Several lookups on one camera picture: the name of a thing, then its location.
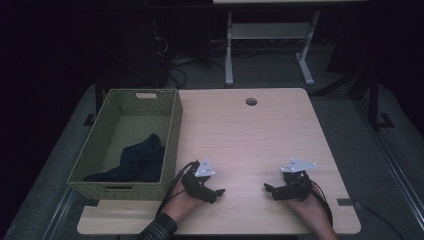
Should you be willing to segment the dark equipment cabinet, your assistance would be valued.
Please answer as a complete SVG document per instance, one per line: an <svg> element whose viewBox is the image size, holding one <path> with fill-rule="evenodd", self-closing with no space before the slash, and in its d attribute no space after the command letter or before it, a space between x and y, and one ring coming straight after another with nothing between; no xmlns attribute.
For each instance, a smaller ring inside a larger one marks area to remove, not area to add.
<svg viewBox="0 0 424 240"><path fill-rule="evenodd" d="M118 22L112 25L104 50L109 88L162 88L166 83L155 37L149 23Z"/></svg>

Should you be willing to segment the green woven basket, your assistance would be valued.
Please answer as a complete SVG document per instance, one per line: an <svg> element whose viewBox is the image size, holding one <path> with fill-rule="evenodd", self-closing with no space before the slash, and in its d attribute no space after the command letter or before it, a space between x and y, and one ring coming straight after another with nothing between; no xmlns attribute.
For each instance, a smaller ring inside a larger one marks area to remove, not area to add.
<svg viewBox="0 0 424 240"><path fill-rule="evenodd" d="M174 180L183 107L179 92L166 89L112 89L106 96L67 184L88 199L159 201ZM85 177L120 164L125 147L151 134L165 147L156 183L86 182Z"/></svg>

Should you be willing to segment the person's left hand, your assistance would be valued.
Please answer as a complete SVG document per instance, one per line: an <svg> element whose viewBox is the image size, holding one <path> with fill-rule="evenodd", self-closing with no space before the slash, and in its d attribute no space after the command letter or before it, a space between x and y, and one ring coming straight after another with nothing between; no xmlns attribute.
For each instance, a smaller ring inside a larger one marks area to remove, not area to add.
<svg viewBox="0 0 424 240"><path fill-rule="evenodd" d="M163 213L179 224L204 204L204 201L187 194L183 184L178 182L171 192L171 199L163 208Z"/></svg>

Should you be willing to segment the blue knit sweater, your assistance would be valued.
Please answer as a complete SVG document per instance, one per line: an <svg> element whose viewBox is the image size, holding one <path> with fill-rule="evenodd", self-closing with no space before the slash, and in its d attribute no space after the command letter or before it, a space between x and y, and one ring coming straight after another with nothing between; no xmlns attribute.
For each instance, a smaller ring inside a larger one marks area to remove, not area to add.
<svg viewBox="0 0 424 240"><path fill-rule="evenodd" d="M131 182L156 183L161 178L165 147L156 134L151 134L141 143L122 150L120 164L107 172L84 178L86 182Z"/></svg>

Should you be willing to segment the white metal stand frame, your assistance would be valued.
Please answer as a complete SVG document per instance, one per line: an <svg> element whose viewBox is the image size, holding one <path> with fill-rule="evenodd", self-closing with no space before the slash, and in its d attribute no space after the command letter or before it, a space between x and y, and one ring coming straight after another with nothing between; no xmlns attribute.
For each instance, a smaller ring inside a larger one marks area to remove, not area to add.
<svg viewBox="0 0 424 240"><path fill-rule="evenodd" d="M234 40L303 40L300 52L295 54L296 61L307 86L315 81L306 62L306 57L320 16L315 11L309 22L295 23L234 23L232 13L227 14L226 53L224 58L225 85L234 84L232 64L232 43Z"/></svg>

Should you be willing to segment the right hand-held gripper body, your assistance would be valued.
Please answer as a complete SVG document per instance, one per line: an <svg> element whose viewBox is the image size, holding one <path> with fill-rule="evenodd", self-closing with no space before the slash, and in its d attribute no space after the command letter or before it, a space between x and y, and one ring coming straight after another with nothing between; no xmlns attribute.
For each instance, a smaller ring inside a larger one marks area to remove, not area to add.
<svg viewBox="0 0 424 240"><path fill-rule="evenodd" d="M316 167L315 163L303 160L291 159L288 164L281 168L283 174L282 199L283 200L305 200L312 190L312 182L307 170Z"/></svg>

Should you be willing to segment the person's right hand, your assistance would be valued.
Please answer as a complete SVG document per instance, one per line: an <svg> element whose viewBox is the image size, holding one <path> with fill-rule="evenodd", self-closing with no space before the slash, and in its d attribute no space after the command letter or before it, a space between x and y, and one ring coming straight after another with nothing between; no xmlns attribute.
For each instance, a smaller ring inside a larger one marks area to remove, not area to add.
<svg viewBox="0 0 424 240"><path fill-rule="evenodd" d="M312 232L317 225L331 226L326 210L313 194L309 194L303 201L286 200L285 204L298 215Z"/></svg>

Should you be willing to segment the black metal stand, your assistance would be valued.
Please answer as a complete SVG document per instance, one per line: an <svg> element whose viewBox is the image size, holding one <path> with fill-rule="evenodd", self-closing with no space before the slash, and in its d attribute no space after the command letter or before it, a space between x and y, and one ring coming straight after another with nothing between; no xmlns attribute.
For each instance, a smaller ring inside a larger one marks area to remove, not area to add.
<svg viewBox="0 0 424 240"><path fill-rule="evenodd" d="M378 111L379 106L379 80L374 70L369 70L368 73L368 122L372 129L379 132L381 128L394 128L394 124L386 113Z"/></svg>

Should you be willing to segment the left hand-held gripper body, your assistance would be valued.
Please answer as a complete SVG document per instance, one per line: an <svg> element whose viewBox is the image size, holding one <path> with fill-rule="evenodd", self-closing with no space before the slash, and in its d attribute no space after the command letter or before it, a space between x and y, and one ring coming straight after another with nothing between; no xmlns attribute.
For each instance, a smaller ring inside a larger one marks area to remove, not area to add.
<svg viewBox="0 0 424 240"><path fill-rule="evenodd" d="M184 174L181 182L185 191L192 197L205 201L207 198L216 197L215 191L205 186L205 182L215 175L209 160L196 160Z"/></svg>

